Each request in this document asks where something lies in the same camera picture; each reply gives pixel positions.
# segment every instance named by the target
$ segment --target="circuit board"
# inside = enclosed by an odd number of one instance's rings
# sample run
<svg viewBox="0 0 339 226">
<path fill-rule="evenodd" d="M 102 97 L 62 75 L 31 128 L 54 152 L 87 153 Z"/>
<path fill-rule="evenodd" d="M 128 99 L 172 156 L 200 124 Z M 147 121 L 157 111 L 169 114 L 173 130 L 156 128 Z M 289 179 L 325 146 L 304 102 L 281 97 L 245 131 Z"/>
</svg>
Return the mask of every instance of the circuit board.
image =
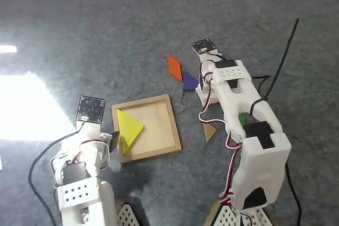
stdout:
<svg viewBox="0 0 339 226">
<path fill-rule="evenodd" d="M 209 38 L 192 43 L 192 47 L 199 55 L 217 48 L 217 46 Z"/>
<path fill-rule="evenodd" d="M 106 100 L 104 99 L 80 96 L 76 120 L 101 124 L 105 103 Z"/>
</svg>

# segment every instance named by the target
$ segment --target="black cable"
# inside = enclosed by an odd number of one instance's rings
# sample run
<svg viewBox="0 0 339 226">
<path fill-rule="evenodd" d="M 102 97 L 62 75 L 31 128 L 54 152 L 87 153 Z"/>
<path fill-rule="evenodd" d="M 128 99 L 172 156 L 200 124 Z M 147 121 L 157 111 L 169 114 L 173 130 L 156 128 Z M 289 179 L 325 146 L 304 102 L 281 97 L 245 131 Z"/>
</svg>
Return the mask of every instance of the black cable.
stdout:
<svg viewBox="0 0 339 226">
<path fill-rule="evenodd" d="M 279 76 L 279 73 L 280 73 L 280 71 L 281 71 L 282 65 L 283 65 L 284 62 L 285 62 L 285 59 L 286 59 L 286 56 L 287 56 L 287 52 L 288 52 L 288 50 L 289 50 L 289 48 L 290 48 L 290 45 L 291 45 L 292 39 L 293 39 L 293 37 L 294 37 L 295 31 L 296 31 L 296 29 L 297 29 L 298 23 L 299 23 L 299 18 L 297 18 L 296 21 L 295 21 L 295 24 L 294 24 L 294 26 L 293 26 L 293 30 L 292 30 L 292 32 L 291 32 L 290 38 L 288 39 L 288 42 L 287 42 L 287 45 L 286 45 L 286 48 L 285 48 L 285 52 L 284 52 L 284 54 L 283 54 L 283 56 L 282 56 L 282 58 L 281 58 L 279 67 L 278 67 L 278 69 L 276 70 L 276 73 L 275 73 L 275 75 L 274 75 L 274 78 L 273 78 L 273 80 L 272 80 L 272 83 L 271 83 L 269 89 L 267 90 L 266 94 L 265 94 L 261 99 L 256 100 L 255 102 L 252 103 L 252 105 L 251 105 L 251 110 L 249 111 L 249 112 L 250 112 L 250 115 L 252 115 L 252 113 L 253 113 L 253 108 L 254 108 L 255 104 L 257 104 L 258 102 L 261 102 L 261 101 L 267 101 L 267 100 L 268 100 L 269 94 L 270 94 L 270 92 L 272 91 L 273 86 L 274 86 L 274 84 L 275 84 L 275 82 L 276 82 L 276 80 L 277 80 L 277 78 L 278 78 L 278 76 Z"/>
<path fill-rule="evenodd" d="M 79 133 L 79 131 L 80 131 L 80 130 L 82 129 L 82 127 L 84 126 L 84 124 L 85 124 L 85 122 L 83 122 L 83 124 L 81 125 L 81 127 L 80 127 L 77 131 L 75 131 L 75 132 L 73 132 L 73 133 L 70 133 L 70 134 L 68 134 L 68 135 L 66 135 L 66 136 L 64 136 L 64 137 L 62 137 L 62 138 L 60 138 L 60 139 L 58 139 L 58 140 L 56 140 L 56 141 L 53 141 L 50 145 L 48 145 L 48 146 L 47 146 L 47 147 L 46 147 L 46 148 L 45 148 L 45 149 L 44 149 L 44 150 L 36 157 L 36 159 L 33 161 L 32 165 L 31 165 L 31 168 L 30 168 L 30 170 L 29 170 L 29 173 L 28 173 L 28 183 L 29 183 L 29 185 L 30 185 L 32 191 L 33 191 L 34 194 L 36 195 L 36 197 L 40 200 L 40 202 L 42 203 L 42 205 L 43 205 L 44 208 L 46 209 L 46 211 L 47 211 L 47 213 L 48 213 L 48 215 L 49 215 L 49 217 L 50 217 L 50 219 L 51 219 L 51 221 L 52 221 L 52 225 L 53 225 L 53 226 L 56 226 L 57 224 L 56 224 L 56 222 L 55 222 L 55 219 L 54 219 L 54 217 L 53 217 L 53 214 L 52 214 L 50 208 L 48 207 L 47 203 L 43 200 L 43 198 L 41 197 L 41 195 L 39 194 L 39 192 L 37 191 L 37 189 L 35 188 L 35 186 L 34 186 L 34 184 L 33 184 L 33 182 L 32 182 L 32 173 L 33 173 L 33 170 L 34 170 L 35 165 L 38 163 L 38 161 L 40 160 L 40 158 L 41 158 L 41 157 L 42 157 L 42 156 L 43 156 L 43 155 L 44 155 L 51 147 L 53 147 L 55 144 L 61 142 L 62 140 L 67 139 L 67 138 L 69 138 L 69 137 L 71 137 L 71 136 L 73 136 L 73 135 Z"/>
<path fill-rule="evenodd" d="M 212 56 L 216 56 L 218 58 L 221 58 L 222 60 L 227 60 L 227 58 L 223 57 L 220 54 L 213 54 L 213 53 L 210 53 L 209 51 L 207 51 L 206 53 L 207 53 L 207 55 L 212 55 Z"/>
<path fill-rule="evenodd" d="M 261 94 L 261 87 L 265 83 L 266 80 L 271 78 L 271 75 L 251 76 L 251 78 L 252 79 L 262 79 L 262 81 L 259 82 L 259 85 L 258 85 L 256 90 L 258 91 L 260 97 L 263 97 L 262 94 Z"/>
<path fill-rule="evenodd" d="M 264 79 L 266 77 L 270 77 L 271 75 L 262 75 L 262 76 L 251 76 L 252 79 Z"/>
<path fill-rule="evenodd" d="M 291 180 L 291 176 L 290 176 L 290 169 L 289 169 L 289 167 L 288 167 L 287 161 L 286 161 L 286 164 L 285 164 L 285 171 L 286 171 L 286 176 L 287 176 L 288 184 L 289 184 L 289 186 L 290 186 L 290 188 L 291 188 L 293 197 L 295 198 L 296 203 L 297 203 L 297 206 L 298 206 L 299 214 L 298 214 L 297 226 L 300 226 L 301 215 L 302 215 L 302 209 L 301 209 L 301 205 L 300 205 L 300 202 L 299 202 L 299 200 L 298 200 L 296 191 L 295 191 L 295 189 L 294 189 L 294 187 L 293 187 L 293 185 L 292 185 L 292 180 Z"/>
<path fill-rule="evenodd" d="M 274 84 L 275 84 L 275 82 L 276 82 L 276 80 L 277 80 L 277 78 L 278 78 L 278 76 L 279 76 L 279 73 L 280 73 L 280 71 L 281 71 L 282 65 L 283 65 L 284 62 L 285 62 L 285 58 L 286 58 L 287 52 L 288 52 L 288 50 L 289 50 L 289 48 L 290 48 L 292 39 L 293 39 L 293 37 L 294 37 L 294 35 L 295 35 L 295 31 L 296 31 L 296 29 L 297 29 L 298 23 L 299 23 L 299 18 L 297 18 L 296 21 L 295 21 L 295 25 L 293 26 L 292 33 L 291 33 L 291 35 L 290 35 L 290 38 L 288 39 L 288 42 L 287 42 L 287 45 L 286 45 L 286 48 L 285 48 L 284 55 L 282 56 L 282 59 L 281 59 L 281 61 L 280 61 L 280 64 L 279 64 L 278 69 L 276 70 L 276 73 L 275 73 L 275 76 L 274 76 L 274 78 L 273 78 L 273 80 L 272 80 L 272 83 L 271 83 L 269 89 L 267 90 L 267 92 L 266 92 L 266 94 L 265 94 L 265 96 L 264 96 L 264 98 L 266 98 L 266 99 L 269 98 L 269 94 L 270 94 L 270 92 L 272 91 L 273 86 L 274 86 Z"/>
<path fill-rule="evenodd" d="M 259 85 L 258 85 L 258 87 L 257 87 L 257 90 L 258 90 L 259 95 L 260 95 L 261 97 L 263 97 L 263 95 L 261 94 L 261 87 L 262 87 L 262 85 L 265 83 L 265 81 L 268 80 L 269 78 L 271 78 L 271 75 L 266 75 L 266 77 L 263 78 L 263 80 L 259 82 Z"/>
</svg>

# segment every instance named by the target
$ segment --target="blue triangle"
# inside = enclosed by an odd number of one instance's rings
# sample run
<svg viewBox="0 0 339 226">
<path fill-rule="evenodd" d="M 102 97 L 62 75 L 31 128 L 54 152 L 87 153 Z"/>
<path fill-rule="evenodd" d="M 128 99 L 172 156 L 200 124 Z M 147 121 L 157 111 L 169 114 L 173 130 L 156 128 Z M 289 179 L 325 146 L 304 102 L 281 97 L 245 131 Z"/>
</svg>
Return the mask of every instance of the blue triangle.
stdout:
<svg viewBox="0 0 339 226">
<path fill-rule="evenodd" d="M 188 71 L 183 71 L 183 90 L 184 91 L 195 91 L 195 88 L 198 85 L 198 80 L 192 77 Z"/>
</svg>

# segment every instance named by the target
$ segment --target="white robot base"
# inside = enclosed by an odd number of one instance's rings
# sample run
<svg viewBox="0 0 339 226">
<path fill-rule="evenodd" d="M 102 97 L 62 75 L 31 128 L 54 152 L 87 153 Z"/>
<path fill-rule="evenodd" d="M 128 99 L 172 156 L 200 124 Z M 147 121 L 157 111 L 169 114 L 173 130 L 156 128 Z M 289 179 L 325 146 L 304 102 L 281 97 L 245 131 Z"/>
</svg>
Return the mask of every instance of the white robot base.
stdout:
<svg viewBox="0 0 339 226">
<path fill-rule="evenodd" d="M 273 226 L 262 209 L 251 209 L 244 213 L 235 213 L 229 206 L 223 205 L 216 215 L 213 226 Z"/>
</svg>

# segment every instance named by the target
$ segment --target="perforated plate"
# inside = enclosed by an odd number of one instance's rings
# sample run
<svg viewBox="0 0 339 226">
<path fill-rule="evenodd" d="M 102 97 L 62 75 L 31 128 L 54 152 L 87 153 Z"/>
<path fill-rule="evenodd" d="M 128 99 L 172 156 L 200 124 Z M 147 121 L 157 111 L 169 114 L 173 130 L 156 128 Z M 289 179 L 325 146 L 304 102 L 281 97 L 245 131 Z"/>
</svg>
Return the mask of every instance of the perforated plate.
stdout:
<svg viewBox="0 0 339 226">
<path fill-rule="evenodd" d="M 118 214 L 118 226 L 139 226 L 137 218 L 129 204 L 122 206 Z"/>
<path fill-rule="evenodd" d="M 252 226 L 272 226 L 270 220 L 267 218 L 265 212 L 262 209 L 246 211 L 248 216 L 251 217 Z M 242 214 L 244 226 L 251 226 L 248 216 Z M 229 208 L 229 206 L 223 206 L 215 220 L 213 226 L 238 226 L 236 224 L 236 214 Z"/>
<path fill-rule="evenodd" d="M 245 70 L 242 66 L 232 66 L 220 69 L 224 80 L 240 79 L 245 77 Z"/>
<path fill-rule="evenodd" d="M 59 209 L 99 200 L 99 181 L 90 177 L 58 187 Z"/>
</svg>

